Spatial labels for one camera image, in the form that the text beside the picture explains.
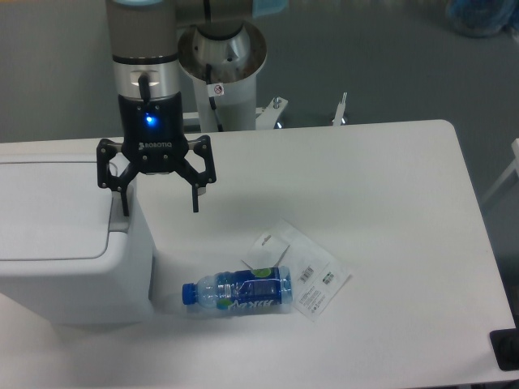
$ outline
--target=white paper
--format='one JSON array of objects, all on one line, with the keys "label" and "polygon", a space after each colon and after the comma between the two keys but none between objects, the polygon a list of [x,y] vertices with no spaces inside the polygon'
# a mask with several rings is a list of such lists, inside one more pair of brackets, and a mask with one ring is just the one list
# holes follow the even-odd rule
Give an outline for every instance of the white paper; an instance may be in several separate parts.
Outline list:
[{"label": "white paper", "polygon": [[312,321],[351,274],[343,262],[284,220],[261,235],[243,262],[251,268],[287,266],[293,306]]}]

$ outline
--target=blue bottle label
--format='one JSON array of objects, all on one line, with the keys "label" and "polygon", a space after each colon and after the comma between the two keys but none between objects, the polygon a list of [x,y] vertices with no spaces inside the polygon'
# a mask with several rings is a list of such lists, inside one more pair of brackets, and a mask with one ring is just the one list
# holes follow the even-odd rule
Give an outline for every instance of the blue bottle label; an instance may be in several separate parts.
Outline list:
[{"label": "blue bottle label", "polygon": [[[217,284],[220,295],[225,296],[217,301],[219,310],[249,310],[281,304],[277,267],[221,273]],[[226,285],[230,285],[230,290],[225,290]]]}]

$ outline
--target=white box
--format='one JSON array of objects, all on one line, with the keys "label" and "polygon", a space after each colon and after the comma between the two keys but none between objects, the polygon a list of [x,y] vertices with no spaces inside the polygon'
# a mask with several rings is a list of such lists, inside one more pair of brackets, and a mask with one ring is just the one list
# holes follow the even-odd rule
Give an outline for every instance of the white box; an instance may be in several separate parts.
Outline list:
[{"label": "white box", "polygon": [[0,182],[0,293],[52,323],[151,317],[154,244],[133,186],[126,218],[95,156],[6,156]]}]

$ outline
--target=blue led light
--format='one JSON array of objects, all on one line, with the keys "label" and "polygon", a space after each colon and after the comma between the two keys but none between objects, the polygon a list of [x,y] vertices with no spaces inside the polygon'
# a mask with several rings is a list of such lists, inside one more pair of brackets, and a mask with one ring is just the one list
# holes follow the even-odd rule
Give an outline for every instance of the blue led light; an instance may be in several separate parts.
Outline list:
[{"label": "blue led light", "polygon": [[158,124],[158,119],[153,117],[153,116],[150,116],[149,113],[146,113],[146,125],[149,127],[149,128],[154,128],[157,126]]}]

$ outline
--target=box lid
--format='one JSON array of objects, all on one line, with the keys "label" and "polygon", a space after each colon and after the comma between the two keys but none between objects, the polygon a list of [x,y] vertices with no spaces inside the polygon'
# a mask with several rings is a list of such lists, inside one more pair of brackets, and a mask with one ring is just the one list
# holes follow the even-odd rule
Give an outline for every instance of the box lid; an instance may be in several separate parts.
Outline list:
[{"label": "box lid", "polygon": [[112,193],[95,161],[32,159],[0,161],[0,261],[102,255]]}]

